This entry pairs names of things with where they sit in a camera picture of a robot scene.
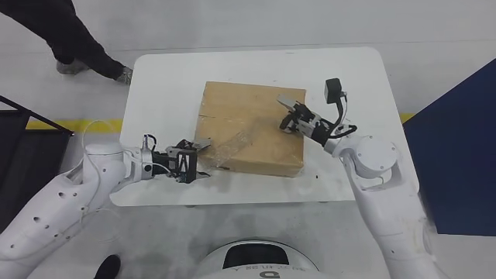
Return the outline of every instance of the yellow floor stripe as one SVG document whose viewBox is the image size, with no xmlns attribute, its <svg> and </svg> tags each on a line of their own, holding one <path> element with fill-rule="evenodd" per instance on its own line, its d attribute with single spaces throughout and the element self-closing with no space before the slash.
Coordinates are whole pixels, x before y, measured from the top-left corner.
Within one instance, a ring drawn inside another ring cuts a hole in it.
<svg viewBox="0 0 496 279">
<path fill-rule="evenodd" d="M 414 115 L 415 113 L 400 113 L 401 122 L 404 123 L 408 121 L 409 119 L 413 118 Z"/>
<path fill-rule="evenodd" d="M 408 121 L 414 113 L 400 113 L 401 122 L 404 123 Z M 110 129 L 106 124 L 98 122 L 93 124 L 89 129 L 88 133 L 114 133 L 120 132 L 122 128 L 122 119 L 106 119 L 105 121 L 112 124 L 115 128 L 115 131 Z M 82 133 L 86 126 L 88 126 L 93 119 L 61 119 L 55 121 L 57 124 L 66 127 L 76 133 Z M 27 129 L 53 129 L 53 127 L 48 126 L 47 124 L 41 121 L 29 121 Z"/>
</svg>

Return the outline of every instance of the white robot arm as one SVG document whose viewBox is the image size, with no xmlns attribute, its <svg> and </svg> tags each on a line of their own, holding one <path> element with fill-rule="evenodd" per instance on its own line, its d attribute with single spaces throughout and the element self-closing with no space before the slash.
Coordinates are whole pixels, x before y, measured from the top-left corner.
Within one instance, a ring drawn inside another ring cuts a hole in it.
<svg viewBox="0 0 496 279">
<path fill-rule="evenodd" d="M 280 128 L 302 133 L 343 162 L 360 214 L 381 248 L 391 279 L 438 279 L 425 239 L 427 218 L 414 184 L 402 173 L 398 149 L 376 136 L 358 136 L 356 126 L 344 125 L 346 93 L 339 79 L 328 80 L 325 86 L 327 103 L 338 108 L 336 123 L 280 96 L 278 101 L 289 110 Z M 384 183 L 388 173 L 391 178 Z M 374 178 L 383 183 L 367 187 L 364 179 Z"/>
<path fill-rule="evenodd" d="M 153 151 L 156 140 L 149 148 L 149 138 L 154 139 L 143 137 L 141 148 L 124 149 L 118 143 L 86 146 L 79 164 L 31 198 L 0 234 L 0 278 L 27 278 L 41 261 L 80 232 L 83 217 L 97 212 L 112 192 L 126 185 L 156 174 L 184 183 L 205 176 L 196 171 L 196 153 L 209 140 L 182 140 L 159 153 Z"/>
</svg>

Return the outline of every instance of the gray floor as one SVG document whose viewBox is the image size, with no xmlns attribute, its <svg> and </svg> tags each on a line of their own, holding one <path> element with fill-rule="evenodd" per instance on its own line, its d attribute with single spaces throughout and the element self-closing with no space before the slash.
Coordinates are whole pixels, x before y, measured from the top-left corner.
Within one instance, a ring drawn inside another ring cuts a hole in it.
<svg viewBox="0 0 496 279">
<path fill-rule="evenodd" d="M 129 66 L 146 53 L 374 47 L 383 57 L 400 112 L 424 108 L 496 54 L 496 0 L 74 3 L 108 52 Z M 61 76 L 53 66 L 42 40 L 0 15 L 2 95 L 52 119 L 122 118 L 126 87 L 94 73 Z M 164 67 L 164 73 L 174 71 Z M 78 157 L 77 144 L 71 145 L 64 166 Z M 296 246 L 335 277 L 387 277 L 352 202 L 116 211 L 118 222 L 113 212 L 105 212 L 31 278 L 91 278 L 109 253 L 122 254 L 121 278 L 187 278 L 209 250 L 246 237 Z M 115 226 L 119 238 L 103 243 Z M 452 279 L 496 274 L 495 238 L 434 236 L 432 241 Z"/>
</svg>

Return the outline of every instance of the white table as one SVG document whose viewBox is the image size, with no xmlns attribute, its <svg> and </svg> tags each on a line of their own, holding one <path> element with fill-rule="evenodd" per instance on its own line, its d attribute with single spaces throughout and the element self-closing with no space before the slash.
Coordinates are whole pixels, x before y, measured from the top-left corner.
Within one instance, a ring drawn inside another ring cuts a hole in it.
<svg viewBox="0 0 496 279">
<path fill-rule="evenodd" d="M 336 107 L 326 104 L 323 93 L 325 80 L 334 77 L 348 93 L 346 118 L 358 125 L 359 134 L 395 143 L 406 174 L 418 188 L 381 55 L 368 47 L 145 55 L 134 67 L 120 140 L 125 146 L 140 146 L 143 134 L 152 133 L 160 150 L 183 138 L 191 140 L 206 81 L 304 88 L 306 105 L 333 121 Z M 354 199 L 341 163 L 320 145 L 306 139 L 304 160 L 297 178 L 216 171 L 192 184 L 167 178 L 142 181 L 111 195 L 111 200 L 137 206 Z"/>
</svg>

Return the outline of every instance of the cardboard box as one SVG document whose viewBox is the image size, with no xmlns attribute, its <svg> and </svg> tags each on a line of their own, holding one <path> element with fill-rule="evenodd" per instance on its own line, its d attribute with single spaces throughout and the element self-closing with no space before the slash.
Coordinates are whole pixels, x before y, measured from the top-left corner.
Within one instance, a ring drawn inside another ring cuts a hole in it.
<svg viewBox="0 0 496 279">
<path fill-rule="evenodd" d="M 294 177 L 303 168 L 303 137 L 279 130 L 287 109 L 283 94 L 305 103 L 305 90 L 207 82 L 195 139 L 211 138 L 200 154 L 211 167 L 249 174 Z"/>
</svg>

